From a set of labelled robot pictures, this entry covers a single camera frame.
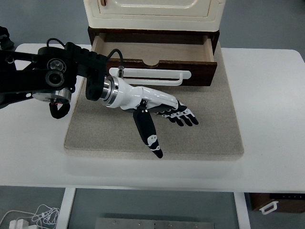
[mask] drawer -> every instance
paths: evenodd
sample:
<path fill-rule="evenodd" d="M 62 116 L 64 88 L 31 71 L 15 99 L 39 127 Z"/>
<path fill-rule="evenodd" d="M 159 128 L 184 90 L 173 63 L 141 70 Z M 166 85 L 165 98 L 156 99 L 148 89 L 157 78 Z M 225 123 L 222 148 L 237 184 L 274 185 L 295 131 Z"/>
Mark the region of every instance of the drawer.
<path fill-rule="evenodd" d="M 92 51 L 108 55 L 119 49 L 125 68 L 190 71 L 184 86 L 210 86 L 217 68 L 214 50 L 219 32 L 91 29 Z M 113 55 L 107 70 L 120 65 Z"/>
<path fill-rule="evenodd" d="M 276 210 L 274 212 L 305 212 L 305 194 L 250 193 L 250 199 L 252 210 L 254 211 L 258 211 L 264 207 L 267 212 L 270 209 L 274 209 L 274 206 L 271 203 L 276 202 Z"/>

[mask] gray floor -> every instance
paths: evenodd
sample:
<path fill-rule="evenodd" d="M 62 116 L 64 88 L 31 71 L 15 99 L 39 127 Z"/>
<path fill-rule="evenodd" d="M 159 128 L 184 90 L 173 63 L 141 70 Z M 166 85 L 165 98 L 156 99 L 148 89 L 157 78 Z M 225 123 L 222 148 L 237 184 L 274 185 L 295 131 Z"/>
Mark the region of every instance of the gray floor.
<path fill-rule="evenodd" d="M 0 186 L 0 220 L 4 214 L 11 210 L 27 211 L 35 213 L 38 206 L 45 204 L 50 208 L 60 208 L 65 189 L 64 188 L 47 188 L 47 187 L 10 187 Z M 40 208 L 42 213 L 47 208 Z M 10 221 L 18 217 L 28 217 L 29 214 L 11 212 L 7 214 L 0 225 L 0 229 L 8 229 Z"/>
<path fill-rule="evenodd" d="M 94 229 L 97 218 L 213 222 L 215 229 L 238 228 L 233 193 L 77 189 L 69 229 Z"/>
<path fill-rule="evenodd" d="M 51 37 L 64 43 L 90 43 L 82 0 L 1 0 L 0 25 L 9 29 L 16 46 L 45 43 Z M 220 25 L 220 43 L 227 48 L 293 49 L 305 59 L 304 25 L 305 0 L 227 0 Z M 45 189 L 48 194 L 41 201 L 37 201 L 40 195 L 37 189 L 11 187 L 9 195 L 1 196 L 6 190 L 0 187 L 0 217 L 13 208 L 33 211 L 37 202 L 46 203 L 53 197 L 59 200 L 59 194 L 53 189 Z M 179 205 L 175 211 L 181 216 L 183 206 Z M 81 219 L 83 215 L 73 217 Z M 254 229 L 300 229 L 305 225 L 304 214 L 262 216 L 249 210 L 249 217 Z"/>

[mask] beige mat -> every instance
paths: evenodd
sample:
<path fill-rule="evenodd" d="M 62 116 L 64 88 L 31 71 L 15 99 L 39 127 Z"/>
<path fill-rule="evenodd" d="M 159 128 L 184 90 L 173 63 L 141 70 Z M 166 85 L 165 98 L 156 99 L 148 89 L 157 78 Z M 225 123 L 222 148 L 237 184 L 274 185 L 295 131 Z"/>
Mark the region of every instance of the beige mat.
<path fill-rule="evenodd" d="M 232 96 L 218 45 L 217 70 L 210 87 L 154 87 L 176 96 L 199 121 L 180 127 L 152 114 L 161 160 L 235 160 L 244 153 Z M 142 142 L 132 114 L 85 98 L 82 84 L 64 143 L 71 156 L 158 159 Z"/>

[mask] black cable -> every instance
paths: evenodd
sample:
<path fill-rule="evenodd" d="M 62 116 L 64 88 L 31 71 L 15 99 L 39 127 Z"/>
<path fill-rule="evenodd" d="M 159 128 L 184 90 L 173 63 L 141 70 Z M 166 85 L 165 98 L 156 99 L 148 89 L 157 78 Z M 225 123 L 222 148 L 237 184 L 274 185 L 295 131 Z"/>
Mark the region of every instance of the black cable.
<path fill-rule="evenodd" d="M 49 103 L 50 112 L 53 118 L 60 119 L 66 116 L 70 110 L 70 104 L 63 104 L 60 109 L 58 109 L 57 104 Z"/>
<path fill-rule="evenodd" d="M 47 47 L 49 47 L 49 43 L 50 41 L 57 41 L 59 44 L 61 44 L 63 47 L 65 47 L 64 43 L 62 43 L 60 40 L 58 40 L 57 38 L 50 38 L 47 40 Z"/>
<path fill-rule="evenodd" d="M 120 56 L 120 66 L 123 66 L 123 63 L 124 63 L 123 55 L 122 55 L 121 51 L 118 50 L 118 49 L 112 50 L 112 51 L 109 53 L 109 55 L 107 56 L 106 61 L 108 61 L 108 60 L 112 57 L 112 55 L 113 55 L 115 52 L 117 52 L 118 55 Z"/>

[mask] white drawer handle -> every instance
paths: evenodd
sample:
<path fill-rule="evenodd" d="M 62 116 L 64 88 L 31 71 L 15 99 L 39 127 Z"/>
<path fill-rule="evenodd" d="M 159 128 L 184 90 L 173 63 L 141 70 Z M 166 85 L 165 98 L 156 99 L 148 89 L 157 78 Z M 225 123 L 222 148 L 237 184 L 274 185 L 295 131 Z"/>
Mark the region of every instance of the white drawer handle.
<path fill-rule="evenodd" d="M 273 212 L 273 211 L 277 210 L 277 205 L 276 205 L 277 203 L 278 203 L 278 201 L 273 201 L 273 202 L 271 202 L 270 204 L 267 204 L 266 206 L 262 207 L 262 208 L 259 209 L 259 210 L 262 211 L 262 214 L 263 214 L 263 215 L 267 215 L 267 214 L 269 214 L 270 212 Z"/>
<path fill-rule="evenodd" d="M 118 76 L 118 70 L 118 68 L 111 68 L 109 69 L 109 74 L 112 76 Z M 189 79 L 191 75 L 190 71 L 182 70 L 124 68 L 123 77 L 126 83 L 129 84 L 179 86 L 182 84 L 183 79 Z"/>

